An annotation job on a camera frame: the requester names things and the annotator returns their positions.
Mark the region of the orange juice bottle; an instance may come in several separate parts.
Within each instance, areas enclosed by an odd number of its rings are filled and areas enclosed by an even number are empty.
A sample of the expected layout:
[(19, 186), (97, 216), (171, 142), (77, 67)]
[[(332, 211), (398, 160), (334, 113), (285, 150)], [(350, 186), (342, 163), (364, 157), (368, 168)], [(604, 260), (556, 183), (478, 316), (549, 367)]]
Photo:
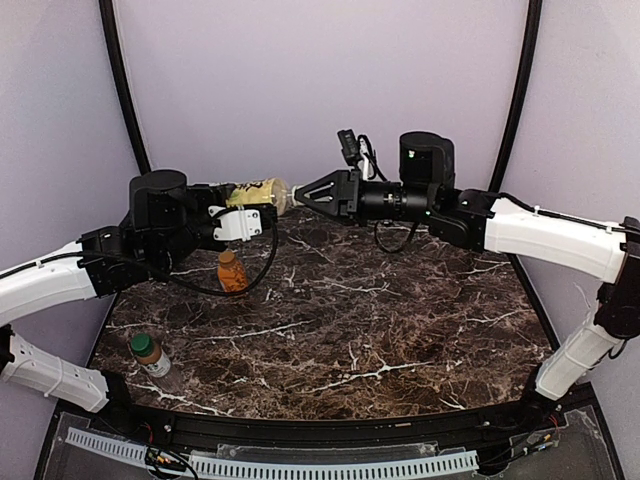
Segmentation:
[(249, 280), (244, 265), (231, 250), (219, 254), (217, 276), (225, 293), (244, 291), (249, 286)]

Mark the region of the yellow tea bottle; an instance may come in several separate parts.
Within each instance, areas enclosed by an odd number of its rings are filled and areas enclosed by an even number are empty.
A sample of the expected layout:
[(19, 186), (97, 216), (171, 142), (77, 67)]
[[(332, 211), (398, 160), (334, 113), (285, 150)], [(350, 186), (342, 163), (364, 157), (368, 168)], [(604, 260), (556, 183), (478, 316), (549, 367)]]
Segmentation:
[(291, 190), (285, 180), (277, 177), (235, 184), (226, 200), (228, 207), (271, 204), (282, 216), (292, 206)]

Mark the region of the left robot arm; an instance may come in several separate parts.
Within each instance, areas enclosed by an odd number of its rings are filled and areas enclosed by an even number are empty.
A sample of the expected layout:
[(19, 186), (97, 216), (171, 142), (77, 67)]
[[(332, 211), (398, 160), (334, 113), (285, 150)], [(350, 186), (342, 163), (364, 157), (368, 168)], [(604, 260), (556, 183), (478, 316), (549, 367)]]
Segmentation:
[(166, 279), (198, 249), (221, 251), (229, 184), (189, 185), (184, 173), (157, 170), (129, 183), (129, 210), (116, 226), (83, 234), (60, 249), (1, 274), (1, 379), (99, 413), (125, 405), (116, 374), (89, 370), (43, 351), (13, 321), (76, 300), (104, 298)]

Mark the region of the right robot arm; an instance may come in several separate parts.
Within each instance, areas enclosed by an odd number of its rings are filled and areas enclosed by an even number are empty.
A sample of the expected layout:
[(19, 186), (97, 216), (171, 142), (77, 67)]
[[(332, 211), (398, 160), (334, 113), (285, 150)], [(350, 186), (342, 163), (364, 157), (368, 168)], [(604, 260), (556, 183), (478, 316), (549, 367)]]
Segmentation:
[(336, 220), (361, 225), (400, 221), (477, 252), (530, 257), (601, 281), (598, 305), (537, 370), (533, 395), (561, 399), (612, 349), (639, 335), (639, 222), (600, 222), (530, 206), (504, 192), (455, 186), (454, 145), (435, 133), (399, 138), (397, 182), (365, 177), (373, 162), (350, 130), (338, 134), (348, 167), (294, 191), (297, 202)]

